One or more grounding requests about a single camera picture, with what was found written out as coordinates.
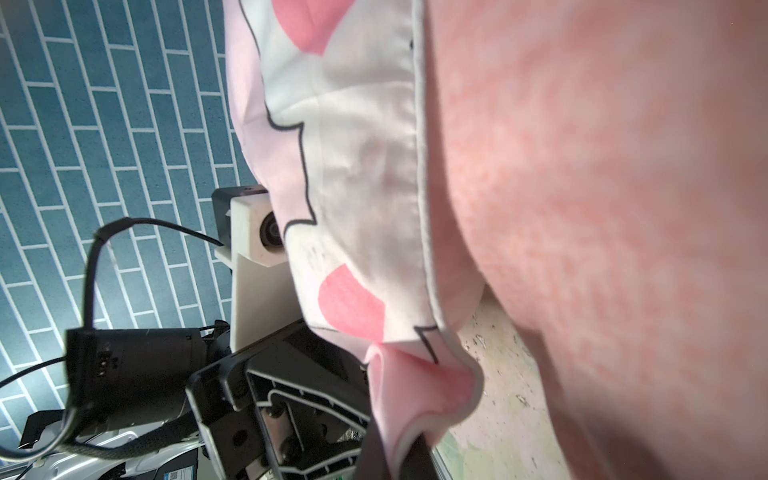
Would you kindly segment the salmon feather print pillow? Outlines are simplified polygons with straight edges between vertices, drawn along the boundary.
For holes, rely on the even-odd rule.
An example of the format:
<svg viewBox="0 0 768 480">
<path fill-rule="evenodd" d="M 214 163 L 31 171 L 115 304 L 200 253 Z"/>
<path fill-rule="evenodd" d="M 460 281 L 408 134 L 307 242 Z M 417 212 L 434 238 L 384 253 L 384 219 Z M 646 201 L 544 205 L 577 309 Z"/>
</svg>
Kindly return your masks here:
<svg viewBox="0 0 768 480">
<path fill-rule="evenodd" d="M 767 475 L 767 5 L 430 1 L 449 194 L 578 479 Z"/>
</svg>

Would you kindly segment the light pink cartoon pillow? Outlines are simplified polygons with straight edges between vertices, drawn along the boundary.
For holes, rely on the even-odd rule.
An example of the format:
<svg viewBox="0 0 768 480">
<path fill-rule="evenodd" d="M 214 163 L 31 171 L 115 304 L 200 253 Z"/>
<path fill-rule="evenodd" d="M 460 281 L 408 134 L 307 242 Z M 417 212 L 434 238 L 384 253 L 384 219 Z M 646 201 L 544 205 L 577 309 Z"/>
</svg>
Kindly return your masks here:
<svg viewBox="0 0 768 480">
<path fill-rule="evenodd" d="M 272 204 L 304 319 L 367 369 L 394 479 L 476 408 L 459 330 L 484 280 L 448 198 L 421 1 L 227 1 L 232 124 Z"/>
</svg>

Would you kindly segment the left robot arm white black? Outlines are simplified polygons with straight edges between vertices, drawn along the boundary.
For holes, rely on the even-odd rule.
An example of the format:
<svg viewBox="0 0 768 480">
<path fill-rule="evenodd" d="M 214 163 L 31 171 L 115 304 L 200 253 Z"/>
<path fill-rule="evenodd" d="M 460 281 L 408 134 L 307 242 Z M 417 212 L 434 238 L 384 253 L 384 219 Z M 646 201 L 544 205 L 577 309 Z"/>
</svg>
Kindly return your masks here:
<svg viewBox="0 0 768 480">
<path fill-rule="evenodd" d="M 57 477 L 168 479 L 201 446 L 221 479 L 351 477 L 371 421 L 348 354 L 290 324 L 240 352 L 230 327 L 66 334 L 70 397 L 31 415 L 6 460 Z"/>
</svg>

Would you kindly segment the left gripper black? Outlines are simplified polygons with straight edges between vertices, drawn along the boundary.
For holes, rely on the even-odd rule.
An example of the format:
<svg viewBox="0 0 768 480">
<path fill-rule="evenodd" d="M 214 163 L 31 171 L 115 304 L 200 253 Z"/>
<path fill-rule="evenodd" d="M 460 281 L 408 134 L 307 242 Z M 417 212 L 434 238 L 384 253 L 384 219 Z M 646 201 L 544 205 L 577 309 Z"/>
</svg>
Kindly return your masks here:
<svg viewBox="0 0 768 480">
<path fill-rule="evenodd" d="M 65 450 L 123 461 L 198 437 L 222 479 L 352 478 L 371 419 L 354 361 L 302 322 L 228 343 L 225 322 L 69 331 Z"/>
</svg>

